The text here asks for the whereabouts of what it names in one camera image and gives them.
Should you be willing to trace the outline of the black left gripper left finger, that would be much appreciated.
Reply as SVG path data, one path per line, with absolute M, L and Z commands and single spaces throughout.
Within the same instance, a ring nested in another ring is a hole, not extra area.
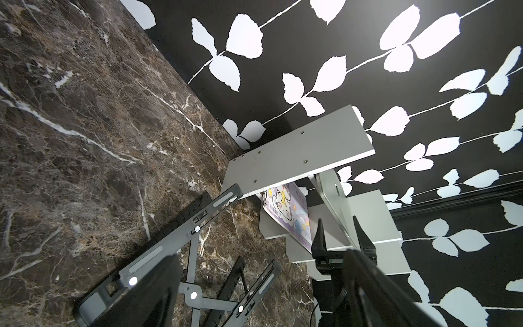
M 181 283 L 179 257 L 165 257 L 94 326 L 171 326 Z

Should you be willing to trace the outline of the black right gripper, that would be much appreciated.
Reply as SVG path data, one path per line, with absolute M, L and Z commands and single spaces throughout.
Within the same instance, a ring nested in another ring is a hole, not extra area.
M 372 262 L 377 261 L 377 250 L 373 242 L 362 229 L 358 218 L 353 216 L 356 234 L 361 252 Z M 351 326 L 351 312 L 348 292 L 343 278 L 344 252 L 329 252 L 326 248 L 325 232 L 322 219 L 318 219 L 317 231 L 311 246 L 311 254 L 315 259 L 315 267 L 322 275 L 331 277 L 327 291 L 327 308 L 331 310 L 334 322 L 332 326 Z

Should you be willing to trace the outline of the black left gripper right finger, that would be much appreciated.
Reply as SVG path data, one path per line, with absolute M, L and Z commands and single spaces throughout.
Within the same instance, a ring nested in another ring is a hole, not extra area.
M 347 250 L 343 256 L 343 281 L 349 318 L 357 326 L 438 326 L 362 252 Z

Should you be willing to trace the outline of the silver laptop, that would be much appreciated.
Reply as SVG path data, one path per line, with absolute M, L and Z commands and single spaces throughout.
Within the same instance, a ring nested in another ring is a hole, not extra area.
M 338 223 L 341 231 L 348 239 L 350 246 L 360 250 L 353 215 L 351 214 L 347 197 L 335 170 L 325 170 L 316 174 L 315 179 L 316 190 L 331 212 L 336 223 Z

